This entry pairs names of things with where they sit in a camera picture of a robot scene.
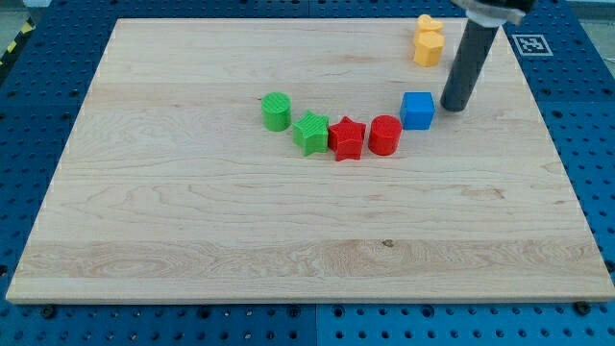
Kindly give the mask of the grey robot arm flange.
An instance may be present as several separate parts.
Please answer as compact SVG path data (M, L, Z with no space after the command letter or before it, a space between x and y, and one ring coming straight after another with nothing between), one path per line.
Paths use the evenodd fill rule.
M505 23L519 25L534 9L536 0L451 0L465 10L468 19L485 28Z

